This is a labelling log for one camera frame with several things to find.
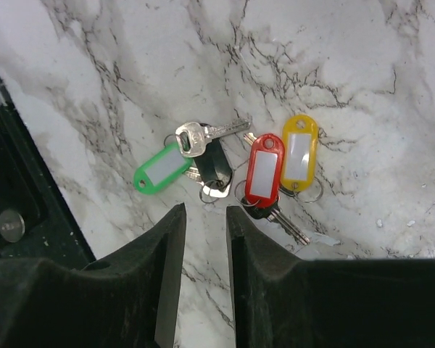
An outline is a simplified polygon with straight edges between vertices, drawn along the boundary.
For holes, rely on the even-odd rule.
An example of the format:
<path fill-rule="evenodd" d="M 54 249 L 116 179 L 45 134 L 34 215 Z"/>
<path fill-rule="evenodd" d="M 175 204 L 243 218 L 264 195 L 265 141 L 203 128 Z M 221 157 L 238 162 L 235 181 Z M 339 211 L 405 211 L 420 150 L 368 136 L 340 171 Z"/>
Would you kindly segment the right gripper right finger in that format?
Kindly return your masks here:
<path fill-rule="evenodd" d="M 435 347 L 435 259 L 302 260 L 226 210 L 237 347 Z"/>

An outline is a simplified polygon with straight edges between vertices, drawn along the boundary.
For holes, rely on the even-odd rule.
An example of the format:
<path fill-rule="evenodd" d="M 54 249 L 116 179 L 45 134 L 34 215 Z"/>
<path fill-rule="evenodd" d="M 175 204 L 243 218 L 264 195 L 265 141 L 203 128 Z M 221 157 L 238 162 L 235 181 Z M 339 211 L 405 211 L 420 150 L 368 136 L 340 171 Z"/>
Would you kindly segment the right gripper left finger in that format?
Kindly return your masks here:
<path fill-rule="evenodd" d="M 186 207 L 82 270 L 0 260 L 0 347 L 172 347 Z"/>

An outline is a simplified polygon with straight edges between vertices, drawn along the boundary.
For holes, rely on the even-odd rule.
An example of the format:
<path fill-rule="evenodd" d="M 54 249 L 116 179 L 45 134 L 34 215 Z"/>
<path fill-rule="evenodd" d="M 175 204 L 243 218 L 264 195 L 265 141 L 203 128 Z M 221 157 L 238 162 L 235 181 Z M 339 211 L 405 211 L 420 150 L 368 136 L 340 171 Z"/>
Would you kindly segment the green tag key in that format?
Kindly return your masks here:
<path fill-rule="evenodd" d="M 250 128 L 251 122 L 237 119 L 221 126 L 187 122 L 175 131 L 175 141 L 145 161 L 134 173 L 133 185 L 142 194 L 156 194 L 188 170 L 193 161 L 204 155 L 211 143 Z"/>

